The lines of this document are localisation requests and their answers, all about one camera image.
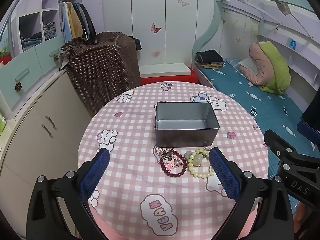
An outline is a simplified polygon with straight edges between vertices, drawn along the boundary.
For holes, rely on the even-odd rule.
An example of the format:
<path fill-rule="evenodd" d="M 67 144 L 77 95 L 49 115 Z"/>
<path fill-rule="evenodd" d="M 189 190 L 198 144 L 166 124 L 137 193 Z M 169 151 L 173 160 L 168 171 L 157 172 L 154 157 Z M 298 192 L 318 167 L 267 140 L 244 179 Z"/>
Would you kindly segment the pale jade pendant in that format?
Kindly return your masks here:
<path fill-rule="evenodd" d="M 192 165 L 195 167 L 201 167 L 203 159 L 204 159 L 204 156 L 200 153 L 191 155 L 189 158 L 190 163 L 192 163 Z"/>

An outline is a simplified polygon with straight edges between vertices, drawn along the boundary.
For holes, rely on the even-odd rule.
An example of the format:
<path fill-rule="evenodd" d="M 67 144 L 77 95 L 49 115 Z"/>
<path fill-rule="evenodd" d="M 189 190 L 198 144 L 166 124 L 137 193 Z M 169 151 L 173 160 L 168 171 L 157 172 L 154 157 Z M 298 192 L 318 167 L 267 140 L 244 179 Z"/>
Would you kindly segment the grey metal tin box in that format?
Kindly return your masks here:
<path fill-rule="evenodd" d="M 155 138 L 159 147 L 211 146 L 220 125 L 208 102 L 158 102 Z"/>

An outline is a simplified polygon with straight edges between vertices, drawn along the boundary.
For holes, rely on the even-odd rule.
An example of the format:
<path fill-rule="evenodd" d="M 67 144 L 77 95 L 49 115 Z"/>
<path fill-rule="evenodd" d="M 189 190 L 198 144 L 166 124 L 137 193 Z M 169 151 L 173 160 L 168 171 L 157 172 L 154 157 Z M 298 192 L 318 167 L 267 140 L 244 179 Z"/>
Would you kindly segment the pink charm jewelry cluster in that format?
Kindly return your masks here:
<path fill-rule="evenodd" d="M 161 161 L 167 171 L 172 171 L 183 165 L 183 160 L 172 152 L 163 153 Z"/>

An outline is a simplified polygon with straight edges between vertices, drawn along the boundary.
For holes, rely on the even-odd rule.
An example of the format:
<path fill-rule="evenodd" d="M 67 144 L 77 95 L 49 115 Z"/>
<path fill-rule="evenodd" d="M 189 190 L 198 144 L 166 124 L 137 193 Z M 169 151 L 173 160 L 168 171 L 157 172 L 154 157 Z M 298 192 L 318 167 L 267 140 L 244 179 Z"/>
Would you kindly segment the teal bed sheet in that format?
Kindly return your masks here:
<path fill-rule="evenodd" d="M 216 93 L 225 101 L 226 111 L 217 111 L 220 130 L 213 143 L 229 159 L 260 178 L 272 178 L 278 158 L 264 143 L 264 133 L 271 129 L 291 144 L 298 153 L 319 157 L 317 146 L 297 131 L 302 111 L 286 94 L 263 92 L 250 83 L 228 62 L 219 70 L 200 68 Z"/>

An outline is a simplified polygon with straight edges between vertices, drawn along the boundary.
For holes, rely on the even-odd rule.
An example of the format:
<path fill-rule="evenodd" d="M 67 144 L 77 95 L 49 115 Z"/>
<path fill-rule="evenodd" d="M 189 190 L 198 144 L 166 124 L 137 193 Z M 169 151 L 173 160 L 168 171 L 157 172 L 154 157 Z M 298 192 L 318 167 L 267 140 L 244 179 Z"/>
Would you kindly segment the beige cabinet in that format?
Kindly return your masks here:
<path fill-rule="evenodd" d="M 67 73 L 58 73 L 37 92 L 12 130 L 3 135 L 1 211 L 26 235 L 31 194 L 40 175 L 61 178 L 78 168 L 78 148 L 91 117 Z"/>

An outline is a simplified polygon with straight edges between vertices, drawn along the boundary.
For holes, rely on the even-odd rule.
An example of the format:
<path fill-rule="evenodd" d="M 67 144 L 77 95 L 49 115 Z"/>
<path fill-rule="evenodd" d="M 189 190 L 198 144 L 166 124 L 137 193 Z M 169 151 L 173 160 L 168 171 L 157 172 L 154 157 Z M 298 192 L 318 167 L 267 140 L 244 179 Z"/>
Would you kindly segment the green and pink quilt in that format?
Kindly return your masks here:
<path fill-rule="evenodd" d="M 270 41 L 251 44 L 249 57 L 257 65 L 258 74 L 241 65 L 239 72 L 263 92 L 283 95 L 290 86 L 291 75 L 286 60 L 274 44 Z"/>

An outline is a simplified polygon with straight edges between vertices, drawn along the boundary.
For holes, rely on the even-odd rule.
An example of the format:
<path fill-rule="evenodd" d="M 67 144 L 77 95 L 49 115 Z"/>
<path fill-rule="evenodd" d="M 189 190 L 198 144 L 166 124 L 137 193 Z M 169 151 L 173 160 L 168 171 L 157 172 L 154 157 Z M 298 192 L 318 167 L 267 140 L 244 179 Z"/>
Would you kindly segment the pink checkered tablecloth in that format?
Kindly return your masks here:
<path fill-rule="evenodd" d="M 206 159 L 194 167 L 184 158 L 208 148 L 157 144 L 156 105 L 174 101 L 212 104 L 220 124 L 213 146 L 242 170 L 267 177 L 263 134 L 230 97 L 185 82 L 129 90 L 94 116 L 78 150 L 79 164 L 101 148 L 110 152 L 110 163 L 88 201 L 109 239 L 211 239 L 234 206 Z"/>

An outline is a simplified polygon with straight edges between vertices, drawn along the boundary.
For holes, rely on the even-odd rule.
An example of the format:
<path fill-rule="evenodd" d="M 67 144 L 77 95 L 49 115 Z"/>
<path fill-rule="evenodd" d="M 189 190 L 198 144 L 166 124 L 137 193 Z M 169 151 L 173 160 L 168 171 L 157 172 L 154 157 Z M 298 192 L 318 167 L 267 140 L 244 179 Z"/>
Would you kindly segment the white pillow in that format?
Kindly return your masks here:
<path fill-rule="evenodd" d="M 258 74 L 257 65 L 255 64 L 255 62 L 252 60 L 251 57 L 240 61 L 239 64 L 244 68 L 246 68 L 247 70 L 250 70 L 251 72 L 253 72 L 255 75 Z"/>

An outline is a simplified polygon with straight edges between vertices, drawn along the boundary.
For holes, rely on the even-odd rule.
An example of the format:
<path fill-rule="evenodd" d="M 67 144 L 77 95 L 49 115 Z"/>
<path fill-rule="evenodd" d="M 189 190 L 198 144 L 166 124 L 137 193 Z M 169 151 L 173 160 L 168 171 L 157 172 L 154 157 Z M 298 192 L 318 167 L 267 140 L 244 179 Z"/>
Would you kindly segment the red stool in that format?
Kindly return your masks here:
<path fill-rule="evenodd" d="M 199 84 L 199 80 L 193 71 L 191 71 L 190 75 L 180 75 L 180 74 L 174 75 L 174 73 L 165 73 L 165 74 L 155 73 L 155 74 L 150 74 L 148 76 L 141 77 L 140 80 L 141 80 L 141 85 L 147 85 L 151 83 L 165 82 L 165 81 L 179 81 L 179 82 Z"/>

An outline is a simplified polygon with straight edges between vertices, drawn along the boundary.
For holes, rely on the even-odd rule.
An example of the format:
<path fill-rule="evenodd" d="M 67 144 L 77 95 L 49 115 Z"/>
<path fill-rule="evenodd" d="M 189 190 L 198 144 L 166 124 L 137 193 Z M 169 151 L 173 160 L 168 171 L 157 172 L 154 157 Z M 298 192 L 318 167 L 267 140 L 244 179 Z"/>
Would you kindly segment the folded dark clothes stack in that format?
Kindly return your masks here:
<path fill-rule="evenodd" d="M 195 55 L 195 65 L 197 67 L 219 69 L 225 65 L 222 56 L 214 49 L 199 51 Z"/>

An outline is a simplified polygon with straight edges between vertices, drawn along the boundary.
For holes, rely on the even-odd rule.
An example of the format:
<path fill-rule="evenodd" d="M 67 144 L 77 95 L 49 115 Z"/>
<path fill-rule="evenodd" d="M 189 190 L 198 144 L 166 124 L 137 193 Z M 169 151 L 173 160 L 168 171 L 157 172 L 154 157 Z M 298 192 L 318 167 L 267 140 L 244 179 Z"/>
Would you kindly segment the white board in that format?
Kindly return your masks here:
<path fill-rule="evenodd" d="M 157 76 L 191 75 L 191 70 L 184 63 L 144 65 L 139 66 L 139 72 L 142 78 Z"/>

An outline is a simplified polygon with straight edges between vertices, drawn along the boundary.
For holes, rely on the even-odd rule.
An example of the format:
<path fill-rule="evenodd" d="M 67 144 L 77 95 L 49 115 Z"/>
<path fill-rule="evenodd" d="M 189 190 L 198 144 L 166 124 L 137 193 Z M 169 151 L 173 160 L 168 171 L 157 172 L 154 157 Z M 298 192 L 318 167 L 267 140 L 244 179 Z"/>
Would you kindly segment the mint drawer unit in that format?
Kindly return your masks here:
<path fill-rule="evenodd" d="M 58 70 L 57 58 L 64 43 L 63 36 L 57 36 L 26 50 L 1 68 L 1 93 L 11 111 L 43 77 Z"/>

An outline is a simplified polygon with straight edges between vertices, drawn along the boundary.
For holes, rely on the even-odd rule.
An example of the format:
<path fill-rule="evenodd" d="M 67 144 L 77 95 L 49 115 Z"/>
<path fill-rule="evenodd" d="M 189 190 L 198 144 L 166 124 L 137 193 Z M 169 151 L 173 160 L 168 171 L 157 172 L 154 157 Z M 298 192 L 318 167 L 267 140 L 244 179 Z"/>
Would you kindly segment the brown polka dot cloth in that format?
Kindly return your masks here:
<path fill-rule="evenodd" d="M 87 109 L 97 114 L 108 102 L 141 85 L 136 41 L 119 32 L 103 32 L 95 44 L 84 38 L 65 43 L 66 72 Z"/>

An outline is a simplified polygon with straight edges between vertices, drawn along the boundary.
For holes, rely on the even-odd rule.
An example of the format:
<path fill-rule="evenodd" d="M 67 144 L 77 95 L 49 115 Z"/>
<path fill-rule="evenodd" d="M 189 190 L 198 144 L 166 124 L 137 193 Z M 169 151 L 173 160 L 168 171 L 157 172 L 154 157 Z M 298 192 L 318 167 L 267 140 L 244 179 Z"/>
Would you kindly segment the hanging clothes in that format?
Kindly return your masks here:
<path fill-rule="evenodd" d="M 65 42 L 84 38 L 95 44 L 97 34 L 88 11 L 81 3 L 59 2 L 60 26 Z"/>

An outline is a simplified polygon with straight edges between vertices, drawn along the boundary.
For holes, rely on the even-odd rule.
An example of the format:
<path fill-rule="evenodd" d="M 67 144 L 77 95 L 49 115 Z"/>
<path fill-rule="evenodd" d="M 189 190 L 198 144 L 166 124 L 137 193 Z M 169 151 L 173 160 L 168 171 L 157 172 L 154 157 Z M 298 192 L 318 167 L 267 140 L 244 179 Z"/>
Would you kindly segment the white cubby shelf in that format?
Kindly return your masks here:
<path fill-rule="evenodd" d="M 54 22 L 55 35 L 62 35 L 60 25 L 60 2 L 78 3 L 81 0 L 19 0 L 12 16 L 12 46 L 15 55 L 24 51 L 21 38 L 42 34 L 42 42 L 49 40 L 44 33 L 44 26 Z"/>

